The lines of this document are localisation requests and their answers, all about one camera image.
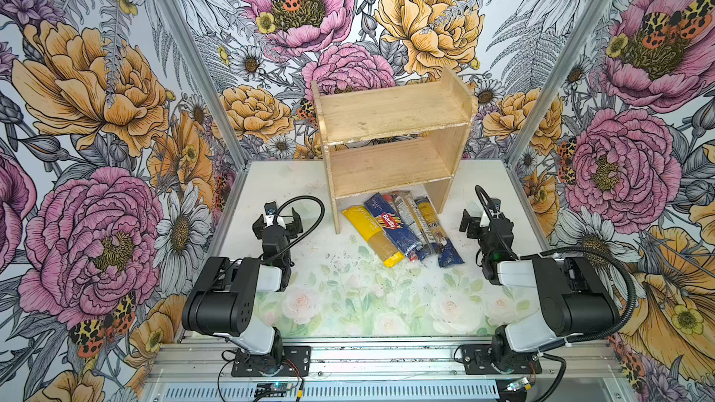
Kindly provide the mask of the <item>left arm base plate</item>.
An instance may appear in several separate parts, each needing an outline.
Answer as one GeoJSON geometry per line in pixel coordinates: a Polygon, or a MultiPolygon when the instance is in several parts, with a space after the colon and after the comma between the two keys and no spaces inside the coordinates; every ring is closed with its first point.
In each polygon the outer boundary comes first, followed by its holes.
{"type": "Polygon", "coordinates": [[[307,377],[310,370],[310,346],[284,346],[267,355],[239,355],[233,361],[234,378],[307,377]]]}

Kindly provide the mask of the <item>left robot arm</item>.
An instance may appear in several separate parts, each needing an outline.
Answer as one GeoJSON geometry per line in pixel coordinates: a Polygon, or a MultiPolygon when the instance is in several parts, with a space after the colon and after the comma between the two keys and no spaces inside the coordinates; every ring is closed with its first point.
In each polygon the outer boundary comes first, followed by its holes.
{"type": "Polygon", "coordinates": [[[256,295],[283,292],[292,277],[288,246],[303,232],[300,215],[288,217],[265,210],[253,223],[268,262],[258,258],[231,261],[209,258],[182,309],[182,327],[223,339],[236,347],[232,374],[274,376],[285,370],[285,352],[278,329],[253,314],[256,295]]]}

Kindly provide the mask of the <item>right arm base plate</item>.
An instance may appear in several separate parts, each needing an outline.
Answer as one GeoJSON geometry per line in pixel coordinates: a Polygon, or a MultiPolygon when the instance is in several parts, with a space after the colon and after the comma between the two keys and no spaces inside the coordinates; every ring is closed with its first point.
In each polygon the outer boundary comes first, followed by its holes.
{"type": "Polygon", "coordinates": [[[543,372],[536,355],[510,350],[495,353],[487,344],[462,344],[454,351],[454,360],[463,365],[467,375],[538,375],[543,372]]]}

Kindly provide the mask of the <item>yellow blue spaghetti bag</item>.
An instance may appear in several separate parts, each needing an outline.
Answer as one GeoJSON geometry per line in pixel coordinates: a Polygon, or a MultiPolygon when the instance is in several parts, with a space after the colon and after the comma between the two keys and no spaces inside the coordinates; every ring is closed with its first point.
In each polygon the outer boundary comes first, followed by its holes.
{"type": "Polygon", "coordinates": [[[464,264],[464,260],[442,227],[438,214],[429,199],[427,197],[418,197],[415,203],[428,224],[430,233],[436,240],[439,267],[449,268],[464,264]]]}

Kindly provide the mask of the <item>left green circuit board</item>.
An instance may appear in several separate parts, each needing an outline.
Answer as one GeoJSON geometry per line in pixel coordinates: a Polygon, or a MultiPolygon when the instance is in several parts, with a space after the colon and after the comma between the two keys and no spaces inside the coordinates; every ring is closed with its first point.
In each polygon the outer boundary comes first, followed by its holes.
{"type": "Polygon", "coordinates": [[[288,383],[259,383],[254,391],[254,398],[284,398],[294,389],[288,383]]]}

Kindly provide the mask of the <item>right green circuit board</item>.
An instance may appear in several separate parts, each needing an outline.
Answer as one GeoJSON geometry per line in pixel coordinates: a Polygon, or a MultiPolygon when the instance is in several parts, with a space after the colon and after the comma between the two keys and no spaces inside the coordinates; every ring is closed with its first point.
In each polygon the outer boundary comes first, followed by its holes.
{"type": "Polygon", "coordinates": [[[522,377],[521,379],[508,383],[505,390],[506,392],[528,391],[531,387],[530,380],[526,377],[522,377]]]}

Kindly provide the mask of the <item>aluminium front rail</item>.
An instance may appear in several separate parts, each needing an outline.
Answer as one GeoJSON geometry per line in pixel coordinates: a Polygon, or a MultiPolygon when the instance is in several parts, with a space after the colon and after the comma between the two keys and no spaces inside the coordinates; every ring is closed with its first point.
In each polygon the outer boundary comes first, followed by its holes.
{"type": "MultiPolygon", "coordinates": [[[[308,381],[467,379],[454,359],[465,344],[486,337],[308,338],[288,339],[287,348],[311,349],[308,381]]],[[[222,353],[231,345],[218,339],[190,338],[164,346],[148,383],[204,383],[228,373],[222,353]]],[[[553,352],[567,361],[565,377],[619,378],[620,365],[605,341],[586,342],[553,352]]]]}

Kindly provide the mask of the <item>red spaghetti bag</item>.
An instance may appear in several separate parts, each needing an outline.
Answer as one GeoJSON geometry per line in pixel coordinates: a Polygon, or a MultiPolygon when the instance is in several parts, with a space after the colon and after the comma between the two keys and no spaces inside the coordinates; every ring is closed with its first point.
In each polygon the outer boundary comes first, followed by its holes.
{"type": "MultiPolygon", "coordinates": [[[[416,234],[413,232],[413,228],[411,228],[411,223],[413,222],[413,219],[409,219],[409,218],[407,217],[407,213],[406,213],[405,211],[401,211],[401,210],[398,208],[398,205],[395,203],[395,200],[394,200],[394,198],[392,197],[391,194],[383,194],[382,197],[385,199],[385,201],[387,201],[387,203],[389,204],[389,206],[391,206],[391,208],[393,208],[394,212],[395,212],[395,213],[398,215],[398,217],[400,218],[402,225],[403,225],[404,227],[406,227],[406,228],[408,229],[408,231],[409,231],[414,237],[416,237],[416,234]]],[[[414,249],[411,251],[411,253],[407,254],[408,259],[409,259],[410,262],[412,262],[413,264],[416,264],[416,263],[418,262],[418,260],[419,260],[419,257],[418,257],[418,255],[417,255],[417,251],[418,251],[418,249],[417,249],[417,248],[414,248],[414,249]]]]}

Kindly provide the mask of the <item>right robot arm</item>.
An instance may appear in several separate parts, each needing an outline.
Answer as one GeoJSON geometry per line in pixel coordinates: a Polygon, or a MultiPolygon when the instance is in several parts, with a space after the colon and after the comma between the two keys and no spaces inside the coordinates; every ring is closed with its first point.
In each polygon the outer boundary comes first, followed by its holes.
{"type": "Polygon", "coordinates": [[[578,339],[607,337],[621,321],[620,310],[586,253],[541,252],[519,257],[512,250],[514,224],[498,208],[473,216],[464,211],[459,231],[478,241],[484,278],[503,288],[521,288],[536,296],[538,309],[499,326],[488,350],[499,372],[526,370],[537,355],[578,339]]]}

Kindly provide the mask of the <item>blue Barilla pasta box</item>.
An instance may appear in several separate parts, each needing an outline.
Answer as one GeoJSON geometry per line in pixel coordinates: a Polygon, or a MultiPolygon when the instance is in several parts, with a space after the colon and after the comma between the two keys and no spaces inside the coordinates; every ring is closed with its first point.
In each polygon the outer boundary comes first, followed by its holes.
{"type": "Polygon", "coordinates": [[[364,206],[372,216],[378,221],[385,231],[388,239],[401,251],[408,259],[407,254],[414,248],[420,246],[418,237],[414,237],[401,223],[400,218],[389,206],[381,194],[374,194],[369,197],[364,206]]]}

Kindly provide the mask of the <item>wooden two-tier shelf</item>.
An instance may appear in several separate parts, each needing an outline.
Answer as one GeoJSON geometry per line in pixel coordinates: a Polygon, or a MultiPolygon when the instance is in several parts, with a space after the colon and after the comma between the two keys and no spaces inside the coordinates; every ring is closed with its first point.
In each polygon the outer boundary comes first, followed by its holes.
{"type": "Polygon", "coordinates": [[[417,185],[443,211],[479,109],[454,71],[435,82],[343,94],[311,87],[336,230],[339,201],[417,185]]]}

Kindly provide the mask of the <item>green circuit board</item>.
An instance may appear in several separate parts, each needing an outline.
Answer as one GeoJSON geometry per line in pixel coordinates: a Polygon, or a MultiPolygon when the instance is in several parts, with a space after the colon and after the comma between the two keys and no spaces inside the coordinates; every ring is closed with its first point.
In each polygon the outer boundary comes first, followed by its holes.
{"type": "Polygon", "coordinates": [[[254,398],[284,398],[294,389],[288,383],[259,383],[254,391],[254,398]]]}
{"type": "Polygon", "coordinates": [[[505,390],[506,392],[528,391],[531,387],[530,380],[526,377],[522,377],[521,379],[508,383],[505,390]]]}

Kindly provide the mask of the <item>clear blue-end spaghetti bag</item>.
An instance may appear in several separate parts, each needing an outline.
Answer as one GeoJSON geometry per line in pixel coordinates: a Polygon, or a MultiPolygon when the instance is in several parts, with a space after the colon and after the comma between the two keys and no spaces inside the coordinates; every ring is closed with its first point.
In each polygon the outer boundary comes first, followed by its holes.
{"type": "Polygon", "coordinates": [[[426,260],[428,256],[436,255],[436,240],[430,233],[428,224],[426,223],[419,208],[417,207],[417,204],[415,203],[411,192],[396,191],[393,192],[391,195],[394,198],[395,203],[398,205],[398,208],[401,211],[405,211],[409,219],[413,219],[413,222],[411,223],[411,228],[413,228],[413,232],[416,234],[420,241],[420,246],[417,248],[417,255],[419,257],[419,261],[424,262],[424,260],[426,260]]]}

